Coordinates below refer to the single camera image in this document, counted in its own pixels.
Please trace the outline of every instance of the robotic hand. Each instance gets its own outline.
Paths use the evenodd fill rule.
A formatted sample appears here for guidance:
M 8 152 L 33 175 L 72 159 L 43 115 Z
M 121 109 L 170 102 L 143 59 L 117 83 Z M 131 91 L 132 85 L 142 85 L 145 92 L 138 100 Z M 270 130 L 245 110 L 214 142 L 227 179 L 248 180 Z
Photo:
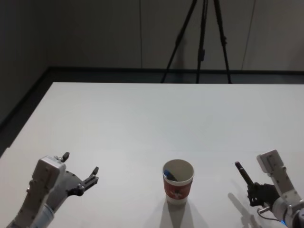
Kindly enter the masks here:
M 7 228 L 46 228 L 67 197 L 82 196 L 97 184 L 98 167 L 87 179 L 80 180 L 66 171 L 64 162 L 68 158 L 66 152 L 62 157 L 46 156 L 38 161 L 23 205 Z
M 235 163 L 247 183 L 250 206 L 262 206 L 257 209 L 261 217 L 262 213 L 271 211 L 277 219 L 270 220 L 280 221 L 289 228 L 304 228 L 304 201 L 294 189 L 279 153 L 270 151 L 259 155 L 257 160 L 274 185 L 253 183 L 242 165 Z

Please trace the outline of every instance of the paper cup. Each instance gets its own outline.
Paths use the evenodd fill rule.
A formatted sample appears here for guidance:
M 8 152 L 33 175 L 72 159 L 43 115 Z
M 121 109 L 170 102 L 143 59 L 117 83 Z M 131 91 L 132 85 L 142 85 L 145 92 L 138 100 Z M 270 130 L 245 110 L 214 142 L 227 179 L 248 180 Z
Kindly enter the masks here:
M 177 181 L 169 180 L 164 173 L 165 170 L 169 171 Z M 184 160 L 171 160 L 163 166 L 162 176 L 167 201 L 174 205 L 186 203 L 194 176 L 193 166 Z

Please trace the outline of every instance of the tripod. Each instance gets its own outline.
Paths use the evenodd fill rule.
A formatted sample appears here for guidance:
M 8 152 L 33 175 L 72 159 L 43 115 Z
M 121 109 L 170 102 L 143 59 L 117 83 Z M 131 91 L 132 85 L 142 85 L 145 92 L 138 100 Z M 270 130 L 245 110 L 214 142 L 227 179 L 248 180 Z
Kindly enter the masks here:
M 197 72 L 196 72 L 196 83 L 199 83 L 200 79 L 200 65 L 201 62 L 204 61 L 205 57 L 205 50 L 204 50 L 204 41 L 205 41 L 205 30 L 206 30 L 206 22 L 207 22 L 207 12 L 208 12 L 208 1 L 209 0 L 203 0 L 203 10 L 202 10 L 202 15 L 201 15 L 201 22 L 200 22 L 200 38 L 199 38 L 199 51 L 198 51 L 198 65 L 197 65 Z M 220 35 L 220 41 L 223 47 L 223 54 L 224 54 L 224 59 L 225 59 L 225 66 L 226 66 L 226 73 L 227 73 L 227 78 L 228 78 L 228 83 L 231 84 L 231 76 L 230 76 L 230 70 L 229 70 L 229 64 L 228 64 L 228 57 L 227 57 L 227 51 L 226 51 L 226 37 L 224 35 L 224 29 L 223 29 L 223 20 L 222 20 L 222 15 L 221 15 L 221 10 L 220 10 L 220 4 L 219 0 L 213 0 L 214 1 L 214 8 L 215 8 L 215 13 L 217 17 L 217 22 L 218 22 L 218 29 L 219 29 L 219 35 Z M 181 43 L 181 40 L 185 34 L 187 25 L 190 21 L 190 18 L 193 14 L 194 8 L 196 6 L 197 0 L 192 0 L 190 9 L 188 11 L 188 14 L 186 16 L 186 19 L 184 21 L 184 24 L 176 38 L 175 41 L 175 47 L 174 50 L 171 54 L 169 63 L 167 65 L 166 71 L 162 77 L 161 83 L 164 83 L 166 76 L 168 74 L 168 71 L 170 69 L 171 63 L 174 59 L 175 53 Z

